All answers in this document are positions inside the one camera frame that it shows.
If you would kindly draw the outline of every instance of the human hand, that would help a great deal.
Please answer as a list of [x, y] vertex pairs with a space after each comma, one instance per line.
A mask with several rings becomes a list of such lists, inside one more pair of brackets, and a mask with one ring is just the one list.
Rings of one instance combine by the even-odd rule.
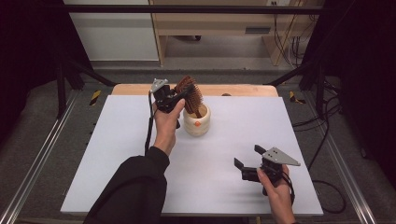
[[185, 100], [181, 99], [169, 114], [157, 110], [156, 105], [153, 104], [154, 111], [157, 110], [154, 116], [155, 127], [157, 128], [154, 146], [168, 156], [171, 154], [172, 148], [176, 143], [175, 132], [177, 119], [180, 117], [180, 112], [183, 110], [185, 103]]
[[[282, 165], [283, 172], [289, 175], [289, 169]], [[284, 179], [280, 179], [274, 186], [267, 174], [260, 168], [257, 168], [257, 175], [262, 185], [267, 191], [270, 200], [271, 212], [276, 223], [290, 224], [295, 222], [293, 210], [291, 209], [290, 188]]]

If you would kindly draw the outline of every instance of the black jacket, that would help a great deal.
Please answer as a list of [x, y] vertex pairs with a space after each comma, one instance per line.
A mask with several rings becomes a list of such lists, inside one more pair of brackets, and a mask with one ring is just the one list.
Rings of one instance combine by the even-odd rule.
[[166, 195], [168, 156], [151, 147], [119, 167], [85, 218], [85, 224], [159, 223]]

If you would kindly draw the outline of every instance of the ceramic cup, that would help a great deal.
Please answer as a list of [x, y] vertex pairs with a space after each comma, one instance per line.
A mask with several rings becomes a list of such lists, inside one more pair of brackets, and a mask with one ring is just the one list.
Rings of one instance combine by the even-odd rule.
[[207, 105], [201, 104], [199, 107], [201, 118], [198, 119], [195, 114], [189, 114], [183, 111], [184, 129], [187, 133], [194, 136], [201, 136], [209, 130], [210, 126], [210, 109]]

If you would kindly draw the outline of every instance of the wooden hairbrush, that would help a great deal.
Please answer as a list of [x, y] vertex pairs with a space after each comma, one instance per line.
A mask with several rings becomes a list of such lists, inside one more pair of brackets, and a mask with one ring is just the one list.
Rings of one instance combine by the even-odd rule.
[[196, 117], [200, 119], [202, 115], [199, 112], [199, 107], [202, 104], [203, 97], [201, 91], [196, 85], [195, 79], [190, 76], [183, 77], [175, 86], [175, 92], [179, 94], [189, 88], [192, 88], [192, 90], [189, 91], [185, 97], [186, 104], [184, 105], [184, 108], [187, 110], [187, 113], [195, 114]]

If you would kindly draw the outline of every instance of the white table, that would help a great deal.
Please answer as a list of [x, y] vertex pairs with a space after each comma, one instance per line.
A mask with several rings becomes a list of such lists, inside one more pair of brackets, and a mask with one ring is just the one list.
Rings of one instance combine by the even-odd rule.
[[[289, 166], [296, 216], [323, 212], [280, 97], [205, 96], [211, 127], [200, 137], [177, 130], [177, 144], [165, 172], [164, 216], [260, 216], [270, 214], [262, 185], [242, 180], [237, 158], [259, 167], [254, 145], [278, 147], [301, 166]], [[144, 154], [149, 124], [147, 95], [110, 95], [92, 134], [61, 211], [86, 215], [108, 180], [127, 158]], [[152, 142], [155, 138], [155, 125]]]

